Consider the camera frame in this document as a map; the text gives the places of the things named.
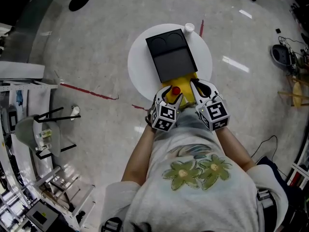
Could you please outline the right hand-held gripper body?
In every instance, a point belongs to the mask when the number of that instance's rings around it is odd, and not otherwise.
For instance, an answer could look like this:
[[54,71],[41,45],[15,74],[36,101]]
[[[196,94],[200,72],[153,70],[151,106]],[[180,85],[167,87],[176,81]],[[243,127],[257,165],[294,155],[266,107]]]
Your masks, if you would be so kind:
[[215,96],[196,106],[199,119],[205,124],[207,130],[216,131],[229,124],[230,113],[227,111],[225,100]]

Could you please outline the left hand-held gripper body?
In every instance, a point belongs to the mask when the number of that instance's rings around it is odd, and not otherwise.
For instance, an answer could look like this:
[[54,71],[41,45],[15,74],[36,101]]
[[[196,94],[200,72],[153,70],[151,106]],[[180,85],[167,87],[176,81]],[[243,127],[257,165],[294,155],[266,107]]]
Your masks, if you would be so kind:
[[153,129],[169,132],[179,117],[179,106],[178,103],[154,102],[145,120]]

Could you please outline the person's right forearm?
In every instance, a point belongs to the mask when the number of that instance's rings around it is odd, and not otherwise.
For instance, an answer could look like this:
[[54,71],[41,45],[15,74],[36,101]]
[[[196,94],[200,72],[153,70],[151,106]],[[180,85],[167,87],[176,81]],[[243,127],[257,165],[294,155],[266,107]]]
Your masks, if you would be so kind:
[[218,129],[215,133],[225,155],[233,160],[243,171],[246,172],[256,165],[247,150],[228,127]]

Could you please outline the person's left forearm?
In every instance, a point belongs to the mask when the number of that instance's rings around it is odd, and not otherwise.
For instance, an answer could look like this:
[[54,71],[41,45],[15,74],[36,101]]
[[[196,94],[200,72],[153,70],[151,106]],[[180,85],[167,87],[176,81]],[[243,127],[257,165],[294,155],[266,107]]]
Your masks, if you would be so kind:
[[146,181],[155,130],[147,125],[126,165],[121,181],[131,181],[142,186]]

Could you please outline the grey machine box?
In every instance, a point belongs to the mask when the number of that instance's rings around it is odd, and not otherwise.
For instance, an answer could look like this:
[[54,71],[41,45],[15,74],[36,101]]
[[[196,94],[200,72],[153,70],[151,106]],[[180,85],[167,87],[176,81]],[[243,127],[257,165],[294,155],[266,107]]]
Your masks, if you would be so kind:
[[27,212],[26,217],[40,231],[49,232],[52,225],[59,217],[55,212],[42,200],[38,200]]

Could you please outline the light blue jeans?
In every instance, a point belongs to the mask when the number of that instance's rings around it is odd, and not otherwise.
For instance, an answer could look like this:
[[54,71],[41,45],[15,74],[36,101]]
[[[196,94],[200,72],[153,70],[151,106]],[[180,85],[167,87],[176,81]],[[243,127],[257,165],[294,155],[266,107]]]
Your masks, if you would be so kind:
[[189,106],[181,110],[176,121],[177,128],[200,129],[210,132],[206,125],[201,121],[194,106]]

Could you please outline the round white side table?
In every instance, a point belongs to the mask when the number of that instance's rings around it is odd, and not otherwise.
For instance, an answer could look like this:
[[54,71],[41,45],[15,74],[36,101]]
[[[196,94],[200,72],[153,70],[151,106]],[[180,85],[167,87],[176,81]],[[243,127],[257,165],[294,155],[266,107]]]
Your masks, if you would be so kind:
[[[129,51],[127,67],[131,82],[137,91],[150,101],[153,100],[162,84],[146,39],[175,29],[184,29],[184,26],[160,24],[150,27],[136,38]],[[187,42],[197,66],[197,77],[209,81],[212,75],[213,62],[207,44],[196,32],[190,34]]]

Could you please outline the white paper cup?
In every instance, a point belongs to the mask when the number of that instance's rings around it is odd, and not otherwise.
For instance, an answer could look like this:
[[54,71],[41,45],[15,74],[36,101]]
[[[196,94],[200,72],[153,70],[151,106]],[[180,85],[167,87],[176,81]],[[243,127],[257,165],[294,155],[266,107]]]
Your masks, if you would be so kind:
[[192,32],[194,32],[194,30],[195,30],[194,24],[192,24],[192,23],[186,23],[186,24],[184,25],[183,33],[184,33],[184,35],[189,35],[189,34],[191,34]]

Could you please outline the grey round device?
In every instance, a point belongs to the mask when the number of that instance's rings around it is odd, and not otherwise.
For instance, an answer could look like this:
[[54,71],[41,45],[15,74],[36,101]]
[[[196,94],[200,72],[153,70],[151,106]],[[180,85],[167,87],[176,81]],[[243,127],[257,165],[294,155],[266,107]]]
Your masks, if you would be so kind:
[[282,44],[273,45],[270,48],[270,55],[273,63],[281,69],[286,69],[291,65],[289,49]]

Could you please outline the yellow wooden stool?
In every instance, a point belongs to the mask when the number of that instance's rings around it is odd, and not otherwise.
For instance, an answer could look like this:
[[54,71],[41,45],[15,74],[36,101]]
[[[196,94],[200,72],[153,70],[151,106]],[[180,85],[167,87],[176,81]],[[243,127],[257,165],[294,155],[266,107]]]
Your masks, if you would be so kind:
[[292,98],[292,107],[309,107],[309,96],[303,95],[302,86],[306,86],[309,88],[309,82],[299,80],[297,78],[288,76],[288,83],[293,83],[291,92],[278,91],[279,95],[287,96]]

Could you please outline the white flower print shirt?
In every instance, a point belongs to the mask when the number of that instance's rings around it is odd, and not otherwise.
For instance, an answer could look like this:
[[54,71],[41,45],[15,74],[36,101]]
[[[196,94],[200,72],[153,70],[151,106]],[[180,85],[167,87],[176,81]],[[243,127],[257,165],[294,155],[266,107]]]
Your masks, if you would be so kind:
[[243,171],[211,132],[158,131],[145,183],[106,188],[102,223],[118,217],[121,232],[266,232],[278,228],[288,199],[268,165]]

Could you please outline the clear plastic bottles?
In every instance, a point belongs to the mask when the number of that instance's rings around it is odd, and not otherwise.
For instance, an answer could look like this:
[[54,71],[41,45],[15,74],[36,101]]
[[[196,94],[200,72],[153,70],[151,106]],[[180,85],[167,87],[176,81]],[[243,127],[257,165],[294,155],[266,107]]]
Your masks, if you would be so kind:
[[40,151],[43,151],[43,150],[46,150],[46,149],[49,150],[49,149],[52,148],[51,136],[52,136],[52,130],[51,129],[43,130],[40,133],[35,135]]

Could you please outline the white metal shelving rack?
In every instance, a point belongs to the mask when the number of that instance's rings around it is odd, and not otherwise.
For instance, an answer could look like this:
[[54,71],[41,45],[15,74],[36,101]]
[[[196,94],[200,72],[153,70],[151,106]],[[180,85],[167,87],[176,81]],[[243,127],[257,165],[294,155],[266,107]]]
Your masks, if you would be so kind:
[[[6,179],[3,186],[12,193],[14,203],[21,206],[21,212],[15,213],[14,204],[0,194],[3,210],[17,222],[7,228],[9,232],[17,232],[30,222],[26,212],[38,200],[59,213],[58,219],[65,220],[65,231],[81,232],[95,206],[90,198],[94,185],[83,187],[78,174],[66,176],[66,166],[52,163],[55,156],[39,159],[15,135],[20,120],[53,110],[50,95],[56,88],[39,81],[0,80],[0,178]],[[49,232],[56,232],[56,221]]]

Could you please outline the grey chair black legs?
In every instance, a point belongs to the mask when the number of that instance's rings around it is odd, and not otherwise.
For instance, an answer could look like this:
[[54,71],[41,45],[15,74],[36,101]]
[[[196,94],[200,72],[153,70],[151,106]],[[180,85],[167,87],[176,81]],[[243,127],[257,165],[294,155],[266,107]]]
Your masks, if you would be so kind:
[[[61,110],[63,110],[63,107],[51,110],[41,115],[28,116],[20,120],[15,126],[15,135],[17,139],[26,146],[28,146],[29,149],[31,149],[35,153],[35,155],[41,160],[50,156],[59,157],[60,153],[76,147],[75,144],[64,148],[61,147],[61,133],[60,128],[56,122],[61,120],[74,120],[76,118],[80,118],[81,115],[79,114],[72,117],[50,117],[51,114]],[[40,151],[35,135],[46,129],[52,130],[52,148],[49,150],[46,149]]]

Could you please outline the white counter slab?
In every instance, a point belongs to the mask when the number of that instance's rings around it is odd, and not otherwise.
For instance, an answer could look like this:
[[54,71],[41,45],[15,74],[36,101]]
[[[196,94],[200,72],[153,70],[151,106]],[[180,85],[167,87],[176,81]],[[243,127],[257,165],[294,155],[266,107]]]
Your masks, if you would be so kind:
[[0,61],[0,80],[42,79],[45,66],[40,64]]

